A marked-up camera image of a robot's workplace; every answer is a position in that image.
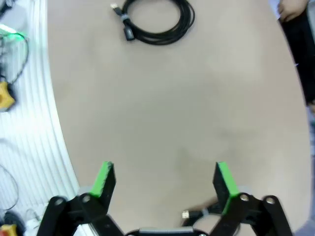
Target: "metal screw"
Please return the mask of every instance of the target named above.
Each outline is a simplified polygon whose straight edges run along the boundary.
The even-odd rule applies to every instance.
[[[273,198],[267,198],[266,202],[269,203],[269,204],[274,204],[275,200]]]
[[[247,202],[249,199],[248,199],[248,196],[247,196],[247,195],[242,194],[242,195],[241,195],[241,200]]]
[[[61,203],[63,203],[63,200],[61,198],[57,199],[57,201],[55,201],[55,205],[58,206]]]
[[[89,195],[86,195],[86,196],[82,199],[82,201],[83,201],[84,203],[87,203],[90,199],[91,199],[91,198],[89,197]]]

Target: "usb connector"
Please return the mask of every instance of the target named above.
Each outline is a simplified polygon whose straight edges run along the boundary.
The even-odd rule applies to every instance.
[[[116,3],[110,4],[110,7],[116,12],[117,15],[121,16],[123,14],[123,11],[118,7]]]

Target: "beige table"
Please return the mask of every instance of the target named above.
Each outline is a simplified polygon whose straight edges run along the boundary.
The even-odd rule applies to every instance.
[[[226,161],[257,198],[277,195],[299,228],[311,202],[307,119],[268,2],[193,0],[189,34],[163,47],[126,42],[110,3],[48,2],[55,99],[80,185],[112,160],[110,212],[122,229],[175,227],[183,209],[215,195],[215,162]],[[140,0],[130,15],[159,31],[178,11]],[[199,226],[209,231],[215,220]]]

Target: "white corrugated surface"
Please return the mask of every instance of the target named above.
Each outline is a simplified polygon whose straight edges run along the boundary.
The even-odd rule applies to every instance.
[[[28,15],[22,32],[29,38],[30,57],[13,87],[15,106],[0,113],[0,162],[18,183],[19,201],[14,209],[23,213],[28,208],[44,209],[55,195],[71,199],[79,185],[63,140],[50,78],[47,2],[25,0],[20,4]],[[16,43],[7,60],[9,77],[19,70],[24,56],[23,42]],[[0,192],[0,208],[10,207],[17,193],[2,169]]]

